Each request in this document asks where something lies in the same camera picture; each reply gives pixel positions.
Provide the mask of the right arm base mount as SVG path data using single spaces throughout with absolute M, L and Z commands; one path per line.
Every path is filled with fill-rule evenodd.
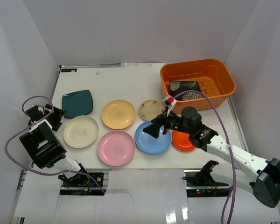
M 187 198 L 226 197 L 230 186 L 214 181 L 211 173 L 219 162 L 210 160 L 201 169 L 184 170 L 182 179 L 186 183 Z

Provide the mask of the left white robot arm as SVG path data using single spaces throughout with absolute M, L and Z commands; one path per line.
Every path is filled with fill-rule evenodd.
M 61 172 L 60 177 L 78 186 L 85 186 L 90 178 L 82 164 L 66 156 L 66 149 L 56 137 L 61 127 L 64 111 L 52 107 L 34 105 L 25 111 L 29 116 L 30 129 L 19 137 L 34 164 L 40 168 L 53 168 Z

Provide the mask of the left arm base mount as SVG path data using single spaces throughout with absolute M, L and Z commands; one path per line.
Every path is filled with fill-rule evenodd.
M 103 187 L 104 173 L 102 172 L 90 172 L 89 175 L 98 183 L 100 187 Z M 97 187 L 98 185 L 88 176 L 85 175 L 75 175 L 74 177 L 67 179 L 65 175 L 59 175 L 63 183 L 63 187 Z

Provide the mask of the teal square plate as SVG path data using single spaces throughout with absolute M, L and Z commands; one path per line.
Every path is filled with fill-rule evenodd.
M 67 93 L 62 97 L 63 116 L 68 119 L 87 115 L 93 110 L 93 98 L 89 90 Z

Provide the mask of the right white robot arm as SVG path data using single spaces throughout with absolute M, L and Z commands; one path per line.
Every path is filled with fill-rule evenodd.
M 232 146 L 213 129 L 202 123 L 202 117 L 194 107 L 182 109 L 181 116 L 164 112 L 151 121 L 143 132 L 159 138 L 169 130 L 189 135 L 189 141 L 209 154 L 228 162 L 220 165 L 217 161 L 207 162 L 201 169 L 202 182 L 212 186 L 216 182 L 232 184 L 253 194 L 269 208 L 275 208 L 280 201 L 280 160 L 257 157 L 237 146 Z

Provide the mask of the black floral square plate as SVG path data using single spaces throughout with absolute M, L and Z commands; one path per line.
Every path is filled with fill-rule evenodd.
M 202 98 L 201 88 L 197 81 L 170 81 L 170 95 L 176 100 L 186 101 Z

